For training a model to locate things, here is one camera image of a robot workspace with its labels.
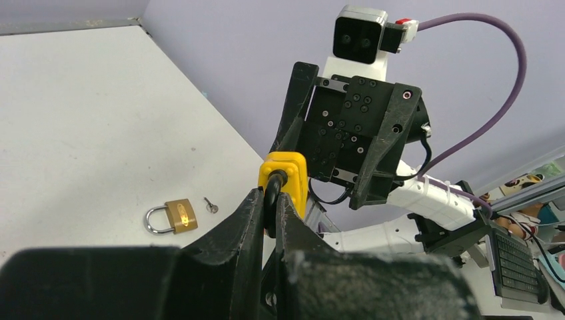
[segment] screw hole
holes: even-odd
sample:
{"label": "screw hole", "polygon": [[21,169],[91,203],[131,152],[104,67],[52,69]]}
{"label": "screw hole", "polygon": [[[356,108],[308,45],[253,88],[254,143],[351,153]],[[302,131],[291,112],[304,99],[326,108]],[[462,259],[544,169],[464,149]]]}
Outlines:
{"label": "screw hole", "polygon": [[392,126],[392,132],[394,133],[401,133],[402,132],[402,125],[396,124]]}

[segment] screw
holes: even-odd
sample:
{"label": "screw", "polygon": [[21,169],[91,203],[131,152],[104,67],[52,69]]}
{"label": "screw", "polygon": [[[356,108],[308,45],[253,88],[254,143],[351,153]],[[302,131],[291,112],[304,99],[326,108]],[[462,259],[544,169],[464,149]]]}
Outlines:
{"label": "screw", "polygon": [[214,205],[210,202],[210,200],[208,200],[208,198],[204,197],[204,200],[208,203],[208,205],[206,206],[206,209],[208,209],[208,211],[210,211],[211,213],[216,213],[218,212],[218,206]]}
{"label": "screw", "polygon": [[361,47],[363,47],[363,48],[369,48],[369,47],[370,47],[370,40],[369,40],[369,39],[363,39],[363,40],[361,40]]}
{"label": "screw", "polygon": [[269,307],[274,307],[277,305],[277,296],[272,292],[268,292],[265,295],[265,302],[269,305]]}

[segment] padlock shackle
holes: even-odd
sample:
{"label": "padlock shackle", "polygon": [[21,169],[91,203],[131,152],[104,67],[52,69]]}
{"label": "padlock shackle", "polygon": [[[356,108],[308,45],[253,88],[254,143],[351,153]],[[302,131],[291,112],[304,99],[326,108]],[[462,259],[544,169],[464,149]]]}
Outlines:
{"label": "padlock shackle", "polygon": [[162,235],[163,233],[171,233],[175,230],[175,228],[168,228],[168,229],[155,229],[151,223],[149,222],[149,217],[155,212],[155,211],[159,211],[159,210],[165,210],[167,208],[166,205],[160,205],[158,207],[155,208],[151,208],[147,211],[147,213],[145,213],[145,227],[147,228],[147,230],[149,230],[149,232],[157,234],[157,235]]}

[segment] black plastic part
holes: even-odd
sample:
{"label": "black plastic part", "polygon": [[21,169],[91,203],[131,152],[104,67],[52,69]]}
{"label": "black plastic part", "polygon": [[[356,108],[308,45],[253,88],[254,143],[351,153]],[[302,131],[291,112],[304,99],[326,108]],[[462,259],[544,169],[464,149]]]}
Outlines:
{"label": "black plastic part", "polygon": [[333,53],[341,59],[372,64],[382,33],[383,26],[375,21],[339,17],[334,28]]}
{"label": "black plastic part", "polygon": [[[352,209],[386,203],[398,186],[393,180],[404,146],[418,141],[429,123],[421,90],[364,77],[323,79],[317,71],[294,65],[271,151],[298,151],[309,177],[352,188]],[[334,175],[336,169],[346,174]]]}
{"label": "black plastic part", "polygon": [[404,35],[404,26],[396,23],[387,23],[384,27],[384,35],[380,43],[380,49],[390,53],[397,53],[400,48],[402,36]]}
{"label": "black plastic part", "polygon": [[[472,194],[472,190],[467,182],[459,181],[456,184],[463,191]],[[447,255],[448,257],[461,255],[490,231],[489,222],[485,218],[483,211],[475,209],[474,217],[475,221],[472,223],[457,230],[449,231],[415,213],[408,215],[409,219],[415,220],[420,230],[420,235],[417,235],[415,239],[422,243],[424,250],[427,253]]]}
{"label": "black plastic part", "polygon": [[318,70],[317,65],[303,62],[294,64],[282,108],[281,122],[271,152],[296,150]]}

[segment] lens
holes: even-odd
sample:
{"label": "lens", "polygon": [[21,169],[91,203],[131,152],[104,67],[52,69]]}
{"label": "lens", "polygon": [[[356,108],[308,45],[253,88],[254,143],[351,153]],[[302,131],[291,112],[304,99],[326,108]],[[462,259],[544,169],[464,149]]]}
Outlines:
{"label": "lens", "polygon": [[370,40],[369,40],[369,39],[363,39],[363,40],[361,40],[361,47],[363,47],[363,48],[369,48],[369,47],[370,47]]}
{"label": "lens", "polygon": [[349,35],[343,35],[343,37],[341,37],[341,43],[343,43],[344,45],[350,42],[351,42],[351,37],[349,37]]}

